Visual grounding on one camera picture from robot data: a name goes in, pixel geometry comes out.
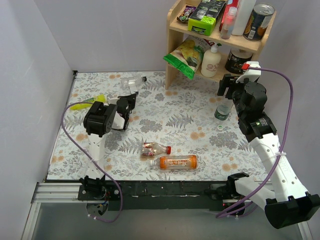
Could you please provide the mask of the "small black-cap clear bottle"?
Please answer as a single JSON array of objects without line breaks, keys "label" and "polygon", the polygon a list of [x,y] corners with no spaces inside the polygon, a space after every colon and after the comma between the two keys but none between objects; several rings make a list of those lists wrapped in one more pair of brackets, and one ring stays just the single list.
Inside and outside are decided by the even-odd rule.
[{"label": "small black-cap clear bottle", "polygon": [[137,92],[140,85],[147,81],[146,76],[126,77],[120,80],[124,88],[129,88],[131,92]]}]

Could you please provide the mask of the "clear green-label water bottle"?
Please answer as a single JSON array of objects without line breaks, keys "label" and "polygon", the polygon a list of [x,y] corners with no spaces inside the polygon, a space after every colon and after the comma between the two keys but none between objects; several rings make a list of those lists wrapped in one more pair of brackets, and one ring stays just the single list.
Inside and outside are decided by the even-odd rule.
[{"label": "clear green-label water bottle", "polygon": [[214,117],[220,121],[225,121],[232,110],[232,106],[233,101],[231,99],[224,100],[217,106]]}]

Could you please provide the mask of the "white green bottle cap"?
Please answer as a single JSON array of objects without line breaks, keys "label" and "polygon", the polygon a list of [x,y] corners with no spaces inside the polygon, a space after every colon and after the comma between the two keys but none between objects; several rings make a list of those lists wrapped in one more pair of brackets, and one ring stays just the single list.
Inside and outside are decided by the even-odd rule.
[{"label": "white green bottle cap", "polygon": [[219,131],[219,132],[221,132],[221,131],[223,131],[223,126],[221,126],[221,125],[219,125],[218,127],[217,127],[217,130]]}]

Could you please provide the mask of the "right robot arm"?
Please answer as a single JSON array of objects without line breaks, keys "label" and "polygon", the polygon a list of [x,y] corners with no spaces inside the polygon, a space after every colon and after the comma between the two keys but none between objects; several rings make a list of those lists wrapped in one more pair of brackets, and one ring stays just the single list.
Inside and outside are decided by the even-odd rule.
[{"label": "right robot arm", "polygon": [[269,223],[276,229],[310,220],[320,208],[318,194],[310,194],[292,169],[281,148],[277,130],[264,112],[266,88],[245,78],[225,74],[219,82],[217,94],[232,100],[238,115],[240,131],[258,154],[273,189],[254,182],[244,172],[228,176],[227,195],[232,199],[242,196],[242,204],[250,200],[264,210]]}]

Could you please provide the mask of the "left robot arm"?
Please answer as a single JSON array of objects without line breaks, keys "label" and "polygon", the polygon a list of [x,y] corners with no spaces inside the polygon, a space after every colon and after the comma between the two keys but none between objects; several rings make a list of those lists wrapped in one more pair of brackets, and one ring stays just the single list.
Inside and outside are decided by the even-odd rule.
[{"label": "left robot arm", "polygon": [[108,104],[96,100],[83,120],[89,140],[88,154],[93,158],[88,164],[86,176],[80,180],[84,191],[95,200],[108,193],[104,186],[105,174],[99,170],[104,166],[105,142],[111,130],[124,132],[129,125],[130,113],[135,108],[137,93],[112,98]]}]

